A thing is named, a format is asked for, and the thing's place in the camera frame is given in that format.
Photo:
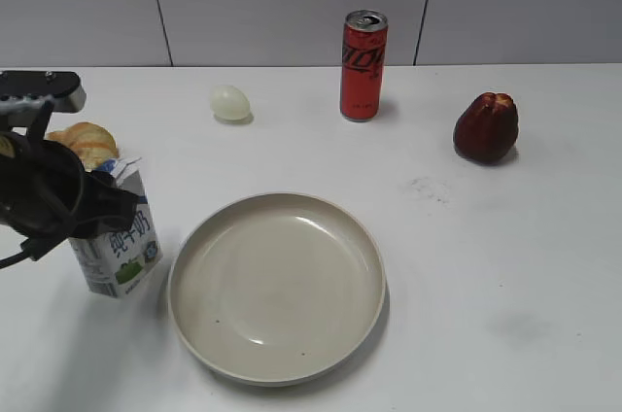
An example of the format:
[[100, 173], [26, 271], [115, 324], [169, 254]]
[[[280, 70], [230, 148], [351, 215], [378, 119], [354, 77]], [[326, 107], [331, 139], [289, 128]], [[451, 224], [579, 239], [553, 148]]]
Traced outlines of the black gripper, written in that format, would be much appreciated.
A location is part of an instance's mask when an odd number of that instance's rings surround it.
[[1, 224], [21, 235], [51, 237], [74, 221], [78, 239], [126, 231], [146, 203], [143, 193], [121, 189], [107, 172], [84, 174], [78, 157], [59, 143], [1, 134]]

